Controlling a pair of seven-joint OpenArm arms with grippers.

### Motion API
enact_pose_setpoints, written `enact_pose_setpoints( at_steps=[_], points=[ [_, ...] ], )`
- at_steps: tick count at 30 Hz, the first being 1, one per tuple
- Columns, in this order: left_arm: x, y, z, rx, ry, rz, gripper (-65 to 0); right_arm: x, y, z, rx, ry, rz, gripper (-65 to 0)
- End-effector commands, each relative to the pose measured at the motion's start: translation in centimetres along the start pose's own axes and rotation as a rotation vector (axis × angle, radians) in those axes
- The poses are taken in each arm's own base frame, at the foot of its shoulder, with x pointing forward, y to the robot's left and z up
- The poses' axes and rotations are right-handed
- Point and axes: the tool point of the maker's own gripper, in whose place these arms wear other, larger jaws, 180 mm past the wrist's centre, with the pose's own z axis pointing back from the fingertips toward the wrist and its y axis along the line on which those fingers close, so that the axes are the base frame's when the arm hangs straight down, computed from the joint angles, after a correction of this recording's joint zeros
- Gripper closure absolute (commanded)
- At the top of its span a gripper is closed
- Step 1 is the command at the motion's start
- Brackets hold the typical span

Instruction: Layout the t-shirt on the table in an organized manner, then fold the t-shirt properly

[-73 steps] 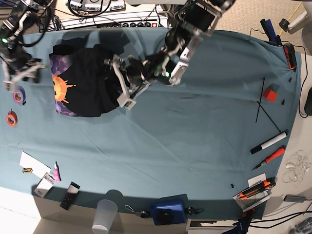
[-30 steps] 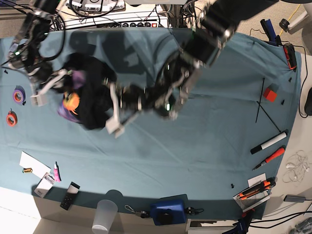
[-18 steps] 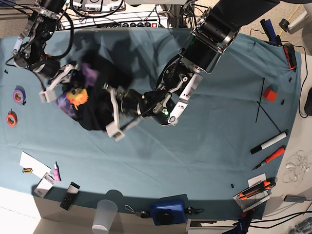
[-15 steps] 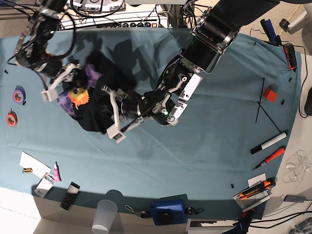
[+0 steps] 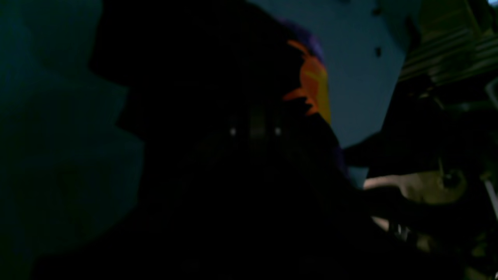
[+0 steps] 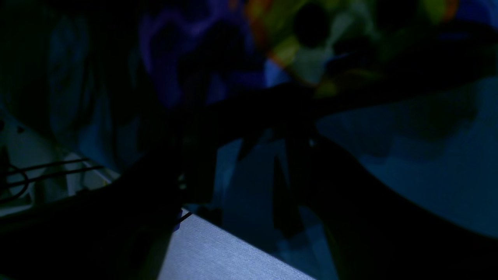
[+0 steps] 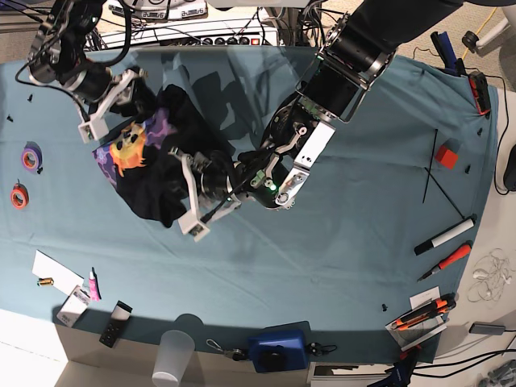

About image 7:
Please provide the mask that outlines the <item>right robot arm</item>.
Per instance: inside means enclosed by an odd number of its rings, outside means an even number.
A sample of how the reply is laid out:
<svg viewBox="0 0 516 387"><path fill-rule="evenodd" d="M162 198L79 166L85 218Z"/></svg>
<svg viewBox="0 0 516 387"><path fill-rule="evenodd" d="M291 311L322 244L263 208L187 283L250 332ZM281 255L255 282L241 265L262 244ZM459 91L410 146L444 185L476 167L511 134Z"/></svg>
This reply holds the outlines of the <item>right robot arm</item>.
<svg viewBox="0 0 516 387"><path fill-rule="evenodd" d="M114 75L131 46L134 7L121 1L124 42L111 60L93 61L84 48L102 16L103 1L56 1L40 22L27 56L18 70L19 84L57 90L72 99L81 119L82 140L100 140L110 128L105 114L115 113L140 123L156 109L156 96L145 82L147 73L138 66Z"/></svg>

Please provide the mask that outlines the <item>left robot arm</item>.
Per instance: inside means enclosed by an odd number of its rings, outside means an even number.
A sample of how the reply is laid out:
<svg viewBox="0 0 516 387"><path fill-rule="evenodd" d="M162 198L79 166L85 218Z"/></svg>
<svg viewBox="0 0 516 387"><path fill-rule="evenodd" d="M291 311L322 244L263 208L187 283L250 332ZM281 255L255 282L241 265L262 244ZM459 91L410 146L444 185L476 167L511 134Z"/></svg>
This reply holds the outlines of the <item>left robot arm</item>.
<svg viewBox="0 0 516 387"><path fill-rule="evenodd" d="M200 240L210 223L255 200L270 210L289 209L310 169L335 133L348 123L373 83L407 43L462 6L461 1L364 1L341 16L314 58L316 71L299 82L265 128L260 148L236 162L171 148L181 162L190 208L181 232Z"/></svg>

